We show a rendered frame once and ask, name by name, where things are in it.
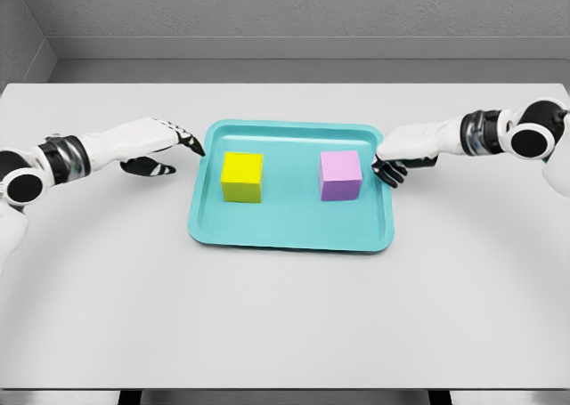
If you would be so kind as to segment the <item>teal rectangular tray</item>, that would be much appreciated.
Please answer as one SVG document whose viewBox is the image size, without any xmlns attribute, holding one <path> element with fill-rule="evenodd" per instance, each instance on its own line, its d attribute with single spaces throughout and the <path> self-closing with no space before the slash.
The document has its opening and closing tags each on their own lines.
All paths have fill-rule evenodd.
<svg viewBox="0 0 570 405">
<path fill-rule="evenodd" d="M 390 188 L 371 170 L 382 133 L 358 124 L 226 119 L 209 127 L 194 186 L 188 231 L 203 244 L 374 253 L 395 235 Z M 359 197 L 325 202 L 318 164 L 323 151 L 355 150 Z M 224 154 L 264 157 L 262 201 L 224 201 Z"/>
</svg>

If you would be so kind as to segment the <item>yellow cube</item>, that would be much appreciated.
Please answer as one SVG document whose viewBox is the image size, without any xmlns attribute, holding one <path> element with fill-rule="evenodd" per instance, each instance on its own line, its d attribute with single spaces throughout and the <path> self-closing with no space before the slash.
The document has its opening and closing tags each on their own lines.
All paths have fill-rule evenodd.
<svg viewBox="0 0 570 405">
<path fill-rule="evenodd" d="M 221 186 L 226 202 L 262 202 L 263 155 L 225 152 Z"/>
</svg>

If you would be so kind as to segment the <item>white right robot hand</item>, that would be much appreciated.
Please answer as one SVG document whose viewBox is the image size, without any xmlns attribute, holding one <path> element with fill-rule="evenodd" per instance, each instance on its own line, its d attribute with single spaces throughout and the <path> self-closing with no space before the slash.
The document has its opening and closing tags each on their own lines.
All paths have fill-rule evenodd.
<svg viewBox="0 0 570 405">
<path fill-rule="evenodd" d="M 433 133 L 429 125 L 400 126 L 377 147 L 371 164 L 373 173 L 395 189 L 409 168 L 433 167 L 438 155 L 433 152 Z"/>
</svg>

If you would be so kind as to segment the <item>purple cube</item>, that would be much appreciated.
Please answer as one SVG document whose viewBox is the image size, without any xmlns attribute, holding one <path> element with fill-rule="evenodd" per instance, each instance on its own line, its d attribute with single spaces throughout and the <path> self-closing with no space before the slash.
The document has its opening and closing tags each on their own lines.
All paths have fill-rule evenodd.
<svg viewBox="0 0 570 405">
<path fill-rule="evenodd" d="M 362 169 L 356 150 L 323 151 L 319 161 L 322 201 L 355 200 L 362 185 Z"/>
</svg>

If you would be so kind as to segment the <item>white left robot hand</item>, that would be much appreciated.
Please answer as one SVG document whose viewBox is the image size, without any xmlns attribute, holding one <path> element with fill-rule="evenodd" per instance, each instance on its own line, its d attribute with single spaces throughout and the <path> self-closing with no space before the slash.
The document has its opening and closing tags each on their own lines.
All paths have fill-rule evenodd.
<svg viewBox="0 0 570 405">
<path fill-rule="evenodd" d="M 118 126 L 113 133 L 118 139 L 119 165 L 128 174 L 142 177 L 174 174 L 173 166 L 159 163 L 150 154 L 176 145 L 183 145 L 201 157 L 206 155 L 194 135 L 169 121 L 146 117 Z"/>
</svg>

